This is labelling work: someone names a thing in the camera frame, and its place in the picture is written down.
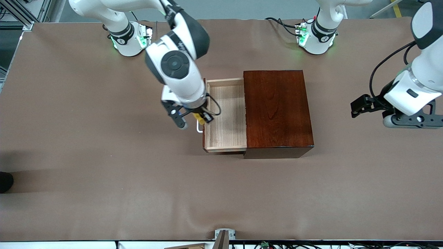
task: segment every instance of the drawer handle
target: drawer handle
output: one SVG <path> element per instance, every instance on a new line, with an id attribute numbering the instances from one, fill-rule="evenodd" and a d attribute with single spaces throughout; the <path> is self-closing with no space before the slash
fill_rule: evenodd
<path id="1" fill-rule="evenodd" d="M 203 133 L 203 130 L 199 129 L 200 128 L 200 124 L 198 123 L 198 121 L 196 123 L 197 123 L 197 132 L 198 133 Z"/>

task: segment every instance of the black cable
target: black cable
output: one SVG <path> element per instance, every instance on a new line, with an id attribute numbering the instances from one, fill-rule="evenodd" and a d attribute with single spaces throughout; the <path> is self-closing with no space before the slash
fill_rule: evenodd
<path id="1" fill-rule="evenodd" d="M 273 21 L 276 21 L 278 24 L 280 24 L 281 26 L 283 26 L 284 29 L 285 29 L 289 34 L 291 34 L 291 35 L 293 35 L 293 36 L 301 37 L 301 35 L 296 34 L 296 33 L 292 33 L 291 31 L 289 31 L 287 27 L 291 27 L 291 28 L 295 28 L 295 27 L 283 23 L 283 21 L 282 21 L 280 18 L 277 20 L 277 19 L 275 19 L 275 18 L 273 18 L 273 17 L 268 17 L 268 18 L 265 18 L 265 20 L 273 20 Z"/>
<path id="2" fill-rule="evenodd" d="M 409 64 L 409 63 L 408 63 L 408 53 L 409 53 L 409 50 L 411 50 L 411 48 L 414 47 L 415 45 L 417 45 L 417 42 L 414 41 L 414 44 L 410 45 L 410 46 L 406 49 L 406 51 L 404 52 L 404 55 L 403 55 L 403 62 L 405 63 L 405 65 Z"/>
<path id="3" fill-rule="evenodd" d="M 102 24 L 101 27 L 102 27 L 104 30 L 108 31 L 108 28 L 107 28 L 104 24 Z M 111 34 L 108 34 L 108 36 L 107 36 L 106 38 L 111 39 Z"/>
<path id="4" fill-rule="evenodd" d="M 412 243 L 412 242 L 408 242 L 408 241 L 400 242 L 400 243 L 398 243 L 398 244 L 395 244 L 395 245 L 392 245 L 392 246 L 388 246 L 388 247 L 384 247 L 384 248 L 385 248 L 385 249 L 391 249 L 391 248 L 394 247 L 394 246 L 399 246 L 399 245 L 404 244 L 404 243 L 407 243 L 407 244 L 409 244 L 409 245 L 414 245 L 414 246 L 416 246 L 416 247 L 420 247 L 421 249 L 426 249 L 426 247 L 424 247 L 424 246 L 422 246 L 422 245 L 419 245 L 419 244 L 416 244 L 416 243 Z"/>
<path id="5" fill-rule="evenodd" d="M 300 246 L 302 246 L 302 247 L 304 247 L 304 248 L 306 248 L 305 245 L 307 245 L 307 246 L 310 246 L 310 247 L 314 247 L 315 249 L 322 249 L 321 247 L 318 247 L 318 246 L 316 246 L 316 245 L 314 245 L 314 244 L 311 244 L 311 243 L 309 243 L 309 242 L 301 241 L 301 243 L 303 243 L 304 245 L 300 245 Z"/>
<path id="6" fill-rule="evenodd" d="M 318 16 L 319 16 L 319 14 L 320 14 L 320 7 L 319 7 L 319 11 L 317 12 L 317 14 L 315 15 L 315 18 L 317 18 Z M 307 22 L 304 18 L 303 18 L 303 21 L 304 22 L 306 22 L 307 24 L 311 24 L 311 23 L 314 23 L 315 22 L 315 19 L 314 20 L 312 20 L 312 22 Z"/>
<path id="7" fill-rule="evenodd" d="M 206 110 L 209 114 L 211 114 L 211 115 L 214 115 L 214 116 L 218 116 L 218 115 L 220 115 L 221 113 L 222 113 L 222 110 L 221 110 L 221 108 L 220 108 L 220 105 L 218 104 L 218 102 L 209 94 L 209 93 L 206 93 L 206 96 L 208 96 L 210 99 L 212 99 L 212 101 L 214 101 L 214 103 L 217 105 L 217 108 L 218 108 L 218 113 L 213 113 L 213 112 L 210 112 L 210 111 L 208 111 L 208 110 Z"/>
<path id="8" fill-rule="evenodd" d="M 285 23 L 283 23 L 282 20 L 281 20 L 280 18 L 277 20 L 277 19 L 275 19 L 275 18 L 273 18 L 273 17 L 268 17 L 268 18 L 265 18 L 265 20 L 276 21 L 278 24 L 283 25 L 283 26 L 286 26 L 286 27 L 294 27 L 294 26 L 292 26 L 292 25 L 289 25 L 289 24 L 285 24 Z"/>
<path id="9" fill-rule="evenodd" d="M 311 249 L 311 248 L 309 248 L 309 247 L 306 247 L 306 246 L 304 246 L 304 245 L 297 245 L 297 244 L 295 244 L 295 247 L 294 247 L 294 245 L 285 245 L 287 248 L 289 248 L 289 249 L 296 249 L 297 247 L 303 247 L 304 249 Z"/>
<path id="10" fill-rule="evenodd" d="M 270 242 L 268 242 L 269 246 L 272 247 L 273 249 L 277 249 L 273 244 L 271 244 Z"/>
<path id="11" fill-rule="evenodd" d="M 387 60 L 389 60 L 391 57 L 393 57 L 394 55 L 396 55 L 397 53 L 399 53 L 400 51 L 402 51 L 403 49 L 409 47 L 410 45 L 412 45 L 412 44 L 414 44 L 414 43 L 415 43 L 415 41 L 410 42 L 410 43 L 404 45 L 403 47 L 397 49 L 397 50 L 394 51 L 392 54 L 388 55 L 385 59 L 383 59 L 383 60 L 382 60 L 382 61 L 381 61 L 381 62 L 380 62 L 375 68 L 374 68 L 374 70 L 372 71 L 371 78 L 369 79 L 369 91 L 371 92 L 372 98 L 373 98 L 378 104 L 380 104 L 381 106 L 385 107 L 387 110 L 394 111 L 393 108 L 390 108 L 390 107 L 388 107 L 387 105 L 383 104 L 383 103 L 382 103 L 382 102 L 381 102 L 381 101 L 375 96 L 375 94 L 374 94 L 374 90 L 372 89 L 372 80 L 374 79 L 375 72 L 377 71 L 377 69 L 378 69 L 381 65 L 383 65 L 383 63 L 385 63 L 385 62 L 386 62 Z"/>
<path id="12" fill-rule="evenodd" d="M 0 6 L 0 20 L 3 19 L 4 15 L 6 15 L 6 9 Z"/>
<path id="13" fill-rule="evenodd" d="M 134 14 L 134 12 L 131 11 L 131 13 L 134 16 L 134 18 L 136 19 L 136 21 L 138 21 L 138 19 L 137 19 L 136 15 Z"/>
<path id="14" fill-rule="evenodd" d="M 354 245 L 360 246 L 360 247 L 355 247 L 354 249 L 377 249 L 376 246 L 365 245 L 362 243 L 355 243 Z"/>

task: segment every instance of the dark wood cabinet top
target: dark wood cabinet top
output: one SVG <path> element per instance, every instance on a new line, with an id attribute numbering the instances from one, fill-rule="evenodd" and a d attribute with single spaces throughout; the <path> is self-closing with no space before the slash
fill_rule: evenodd
<path id="1" fill-rule="evenodd" d="M 245 71 L 248 148 L 314 145 L 302 70 Z"/>

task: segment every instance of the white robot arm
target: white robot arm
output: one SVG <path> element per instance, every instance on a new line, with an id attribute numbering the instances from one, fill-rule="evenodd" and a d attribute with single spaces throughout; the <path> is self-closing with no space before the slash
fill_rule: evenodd
<path id="1" fill-rule="evenodd" d="M 300 47 L 311 54 L 323 54 L 332 46 L 338 26 L 344 18 L 344 5 L 362 6 L 372 0 L 317 0 L 320 10 L 316 19 L 310 19 L 297 27 Z"/>
<path id="2" fill-rule="evenodd" d="M 412 47 L 417 44 L 421 54 L 402 69 L 380 95 L 370 97 L 365 94 L 355 100 L 351 104 L 353 117 L 365 112 L 386 110 L 383 112 L 383 124 L 389 128 L 443 126 L 443 115 L 435 114 L 435 99 L 443 93 L 442 13 L 441 0 L 430 0 L 420 7 L 411 24 L 415 41 L 408 45 Z M 430 106 L 430 113 L 423 112 L 426 105 Z"/>
<path id="3" fill-rule="evenodd" d="M 180 129 L 187 127 L 183 117 L 189 113 L 206 123 L 220 114 L 206 109 L 210 96 L 194 62 L 207 53 L 209 36 L 173 0 L 69 0 L 69 3 L 79 15 L 103 22 L 122 55 L 134 56 L 146 50 L 148 68 L 165 85 L 162 104 Z M 143 8 L 158 9 L 165 15 L 171 28 L 170 32 L 150 46 L 146 40 L 146 27 L 129 22 L 124 14 Z M 185 113 L 180 112 L 182 108 L 186 110 Z"/>
<path id="4" fill-rule="evenodd" d="M 101 21 L 111 34 L 114 47 L 123 56 L 135 56 L 149 45 L 152 30 L 130 22 L 124 12 L 155 8 L 164 13 L 159 0 L 69 0 L 79 15 Z"/>

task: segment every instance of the wooden drawer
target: wooden drawer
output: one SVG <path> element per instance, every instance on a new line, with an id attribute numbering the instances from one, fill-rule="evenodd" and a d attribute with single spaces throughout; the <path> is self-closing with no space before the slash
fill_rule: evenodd
<path id="1" fill-rule="evenodd" d="M 205 82 L 221 107 L 221 114 L 203 127 L 206 152 L 299 158 L 314 147 L 301 70 L 245 71 L 243 78 Z M 217 110 L 213 101 L 208 108 Z"/>
<path id="2" fill-rule="evenodd" d="M 244 152 L 246 150 L 246 110 L 243 78 L 205 80 L 207 92 L 218 102 L 221 114 L 203 127 L 206 152 Z M 216 110 L 212 101 L 209 110 Z"/>

